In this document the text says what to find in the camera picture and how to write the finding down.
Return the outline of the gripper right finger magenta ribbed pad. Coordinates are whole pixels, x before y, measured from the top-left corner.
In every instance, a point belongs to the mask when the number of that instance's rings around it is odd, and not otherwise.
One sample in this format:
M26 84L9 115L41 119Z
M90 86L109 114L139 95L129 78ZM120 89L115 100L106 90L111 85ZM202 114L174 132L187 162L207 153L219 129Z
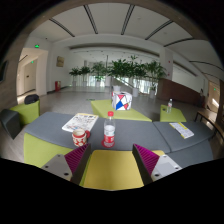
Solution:
M158 155L143 146L134 144L132 153L144 185L181 170L181 167L168 155Z

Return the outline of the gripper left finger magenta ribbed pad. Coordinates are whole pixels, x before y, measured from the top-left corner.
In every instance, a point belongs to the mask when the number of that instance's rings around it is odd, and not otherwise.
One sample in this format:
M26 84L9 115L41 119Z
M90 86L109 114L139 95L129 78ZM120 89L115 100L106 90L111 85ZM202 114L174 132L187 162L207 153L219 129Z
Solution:
M79 185L90 155L91 144L87 143L66 155L57 154L42 169Z

